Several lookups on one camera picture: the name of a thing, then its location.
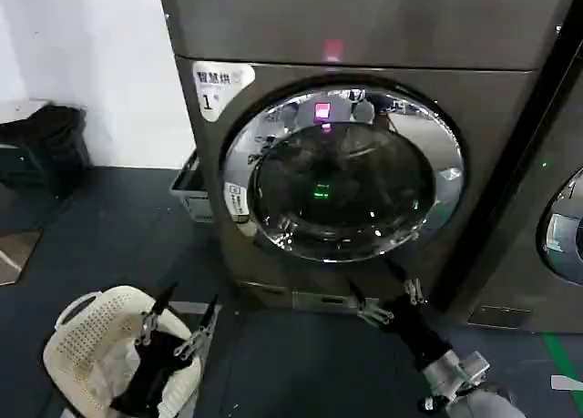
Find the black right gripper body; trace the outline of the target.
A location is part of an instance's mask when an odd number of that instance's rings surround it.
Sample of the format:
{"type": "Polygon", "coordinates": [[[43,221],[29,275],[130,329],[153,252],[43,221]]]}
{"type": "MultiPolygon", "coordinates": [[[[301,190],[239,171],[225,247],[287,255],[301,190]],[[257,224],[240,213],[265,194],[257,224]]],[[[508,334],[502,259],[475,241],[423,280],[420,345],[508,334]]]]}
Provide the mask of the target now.
{"type": "Polygon", "coordinates": [[[408,347],[417,369],[425,369],[452,349],[448,341],[430,328],[420,307],[413,305],[407,295],[392,300],[390,312],[394,316],[391,330],[408,347]]]}

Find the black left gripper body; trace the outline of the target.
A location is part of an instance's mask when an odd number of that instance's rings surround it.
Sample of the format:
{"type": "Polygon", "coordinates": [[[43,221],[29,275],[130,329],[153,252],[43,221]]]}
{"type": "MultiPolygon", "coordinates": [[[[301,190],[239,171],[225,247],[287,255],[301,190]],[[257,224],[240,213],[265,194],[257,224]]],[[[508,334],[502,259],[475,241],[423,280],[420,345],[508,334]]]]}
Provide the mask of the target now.
{"type": "Polygon", "coordinates": [[[156,413],[169,377],[191,364],[174,355],[185,342],[163,331],[151,333],[149,345],[136,346],[139,365],[128,388],[110,405],[121,413],[156,413]]]}

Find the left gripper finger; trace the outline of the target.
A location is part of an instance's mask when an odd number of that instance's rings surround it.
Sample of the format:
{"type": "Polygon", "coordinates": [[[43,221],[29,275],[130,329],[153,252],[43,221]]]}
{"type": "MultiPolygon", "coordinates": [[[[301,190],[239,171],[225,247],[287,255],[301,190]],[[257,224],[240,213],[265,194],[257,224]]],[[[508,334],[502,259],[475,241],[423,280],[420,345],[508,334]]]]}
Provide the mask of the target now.
{"type": "Polygon", "coordinates": [[[182,361],[193,359],[207,344],[213,333],[217,320],[217,302],[219,295],[216,294],[205,310],[198,328],[177,347],[173,355],[182,361]]]}
{"type": "Polygon", "coordinates": [[[170,284],[155,298],[154,304],[149,312],[142,313],[141,328],[138,337],[135,340],[137,346],[150,345],[152,332],[157,329],[159,317],[169,306],[169,302],[177,286],[178,283],[176,281],[170,284]]]}

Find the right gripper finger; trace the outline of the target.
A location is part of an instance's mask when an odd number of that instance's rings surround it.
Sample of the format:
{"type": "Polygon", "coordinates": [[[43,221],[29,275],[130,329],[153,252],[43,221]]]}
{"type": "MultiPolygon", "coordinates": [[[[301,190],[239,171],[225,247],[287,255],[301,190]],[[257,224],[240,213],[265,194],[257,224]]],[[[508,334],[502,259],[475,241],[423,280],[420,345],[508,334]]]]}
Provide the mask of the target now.
{"type": "Polygon", "coordinates": [[[352,306],[356,315],[376,328],[385,328],[390,326],[394,321],[394,315],[377,303],[368,301],[361,289],[352,281],[347,279],[347,285],[350,290],[352,306]]]}
{"type": "Polygon", "coordinates": [[[403,285],[405,293],[409,296],[412,305],[424,305],[425,297],[423,295],[421,282],[418,278],[413,278],[404,267],[391,261],[385,260],[388,270],[403,285]]]}

